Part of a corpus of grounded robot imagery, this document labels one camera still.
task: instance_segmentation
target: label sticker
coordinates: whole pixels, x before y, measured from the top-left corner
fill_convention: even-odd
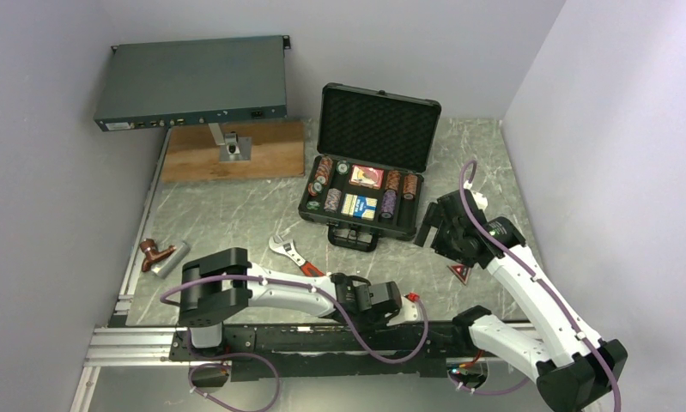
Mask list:
[[[107,127],[108,130],[114,131],[114,130],[130,130],[131,129],[131,124],[128,122],[120,122],[120,123],[105,123],[105,127]]]

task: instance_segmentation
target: copper pipe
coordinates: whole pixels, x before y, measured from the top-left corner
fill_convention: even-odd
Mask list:
[[[145,254],[140,270],[147,272],[153,264],[157,264],[171,256],[176,251],[176,246],[170,245],[165,251],[158,251],[158,245],[155,244],[155,240],[145,239],[140,242],[140,250]]]

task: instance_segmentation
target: white wall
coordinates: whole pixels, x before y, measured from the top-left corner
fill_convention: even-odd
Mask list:
[[[95,0],[0,1],[0,411],[68,410],[161,139],[103,134],[118,35]]]
[[[289,34],[288,104],[341,82],[501,118],[564,0],[101,0],[124,43]]]
[[[629,351],[624,410],[686,411],[686,0],[568,0],[504,135],[549,273]]]

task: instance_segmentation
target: tabletop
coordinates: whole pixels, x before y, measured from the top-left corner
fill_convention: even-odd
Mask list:
[[[310,173],[318,154],[319,124],[313,119],[305,119],[304,124],[306,173]],[[426,180],[416,226],[421,226],[429,202],[457,189],[461,166],[471,158],[478,161],[473,189],[489,200],[487,217],[509,218],[541,262],[507,149],[494,119],[440,120],[424,173]],[[149,237],[160,247],[165,247],[170,239],[183,239],[191,246],[184,262],[230,247],[243,247],[248,250],[249,260],[256,264],[301,275],[292,260],[269,249],[269,238],[276,233],[284,239],[293,239],[301,256],[325,273],[364,276],[372,283],[395,281],[402,293],[419,294],[433,320],[450,320],[475,305],[487,307],[505,320],[525,319],[512,296],[486,271],[475,268],[464,286],[447,268],[453,262],[435,254],[428,244],[421,248],[412,242],[383,238],[370,253],[330,245],[327,226],[303,221],[297,213],[306,181],[307,177],[302,176],[159,184]],[[166,279],[150,273],[140,275],[126,324],[176,323],[178,309],[160,303],[159,296],[180,284],[181,266]],[[232,316],[227,323],[325,321],[301,312],[250,307]]]

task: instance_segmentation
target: adjustable wrench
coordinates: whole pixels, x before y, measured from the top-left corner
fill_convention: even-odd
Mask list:
[[[300,269],[305,276],[321,277],[325,275],[320,269],[316,268],[315,265],[309,263],[300,256],[300,253],[297,253],[297,250],[294,248],[293,240],[284,240],[281,236],[275,234],[270,238],[270,249],[292,259],[297,266],[300,266]]]

